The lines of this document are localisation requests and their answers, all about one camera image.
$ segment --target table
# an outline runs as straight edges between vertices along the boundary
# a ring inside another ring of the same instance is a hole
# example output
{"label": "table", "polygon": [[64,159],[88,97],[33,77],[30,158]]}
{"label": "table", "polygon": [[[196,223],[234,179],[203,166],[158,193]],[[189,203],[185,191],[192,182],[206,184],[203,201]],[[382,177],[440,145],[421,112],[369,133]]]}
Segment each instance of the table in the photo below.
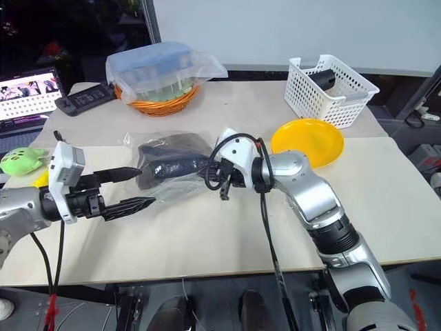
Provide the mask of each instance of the table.
{"label": "table", "polygon": [[[58,129],[70,143],[85,146],[86,171],[91,171],[128,163],[130,150],[119,144],[130,130],[206,132],[213,143],[222,130],[233,127],[269,140],[276,128],[295,119],[282,99],[283,88],[283,82],[208,83],[188,109],[160,119],[139,114],[120,101],[75,118],[57,110],[34,146],[53,147],[51,131]],[[222,116],[214,117],[217,112]],[[96,130],[103,123],[109,129]],[[364,109],[343,133],[347,137],[344,153],[317,173],[330,182],[378,260],[387,264],[439,258],[439,198],[369,109]],[[106,201],[120,189],[118,185],[103,187]],[[268,194],[267,204],[282,269],[322,268],[313,243],[287,207],[284,195],[274,190]],[[52,265],[57,259],[58,235],[59,223],[37,233]],[[147,209],[126,219],[107,223],[100,218],[80,219],[67,226],[60,283],[115,283],[272,270],[258,195],[232,188],[230,201],[221,201],[218,192],[205,191],[157,213]],[[0,285],[45,283],[39,252],[29,237],[23,238],[0,271]]]}

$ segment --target white wall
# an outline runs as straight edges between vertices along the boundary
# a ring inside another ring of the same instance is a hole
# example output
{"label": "white wall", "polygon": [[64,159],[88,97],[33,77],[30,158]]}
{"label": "white wall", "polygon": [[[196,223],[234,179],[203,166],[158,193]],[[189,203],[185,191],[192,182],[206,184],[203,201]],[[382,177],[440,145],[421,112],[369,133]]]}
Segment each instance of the white wall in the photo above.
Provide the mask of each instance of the white wall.
{"label": "white wall", "polygon": [[234,69],[280,70],[332,54],[361,72],[429,76],[441,65],[441,0],[155,0],[163,41]]}

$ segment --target plastic bag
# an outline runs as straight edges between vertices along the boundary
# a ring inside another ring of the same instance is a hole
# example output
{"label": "plastic bag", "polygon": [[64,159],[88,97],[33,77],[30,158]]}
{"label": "plastic bag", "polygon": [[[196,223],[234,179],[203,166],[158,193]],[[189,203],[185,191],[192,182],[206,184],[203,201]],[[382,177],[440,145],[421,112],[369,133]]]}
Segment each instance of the plastic bag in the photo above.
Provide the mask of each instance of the plastic bag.
{"label": "plastic bag", "polygon": [[112,54],[105,74],[121,88],[125,103],[175,99],[211,78],[228,77],[213,55],[171,41]]}
{"label": "plastic bag", "polygon": [[198,134],[190,132],[127,133],[124,144],[132,149],[129,166],[143,171],[124,183],[131,197],[155,197],[148,210],[206,190],[203,173],[212,149]]}

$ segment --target white basket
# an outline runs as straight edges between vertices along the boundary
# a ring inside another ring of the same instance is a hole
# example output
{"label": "white basket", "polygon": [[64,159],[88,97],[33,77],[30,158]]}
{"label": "white basket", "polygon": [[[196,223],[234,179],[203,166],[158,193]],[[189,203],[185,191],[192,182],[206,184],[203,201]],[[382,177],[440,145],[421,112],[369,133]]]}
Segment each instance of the white basket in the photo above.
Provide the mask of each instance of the white basket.
{"label": "white basket", "polygon": [[[300,57],[289,60],[285,101],[300,118],[322,119],[337,128],[350,126],[366,103],[380,90],[332,55],[320,55],[317,65],[300,69]],[[324,92],[310,74],[332,69],[336,76],[333,88]]]}

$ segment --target orange basket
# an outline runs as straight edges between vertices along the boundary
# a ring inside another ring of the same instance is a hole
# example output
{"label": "orange basket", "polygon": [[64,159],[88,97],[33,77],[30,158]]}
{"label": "orange basket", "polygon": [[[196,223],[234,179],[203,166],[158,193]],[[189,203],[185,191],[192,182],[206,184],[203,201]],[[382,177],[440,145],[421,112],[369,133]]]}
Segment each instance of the orange basket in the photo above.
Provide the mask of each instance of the orange basket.
{"label": "orange basket", "polygon": [[[149,116],[167,116],[180,112],[186,105],[192,100],[194,95],[199,91],[199,86],[194,86],[191,91],[185,93],[179,98],[175,98],[169,101],[134,101],[129,103],[130,106],[143,114]],[[121,100],[121,89],[119,86],[115,86],[115,94],[118,99]]]}

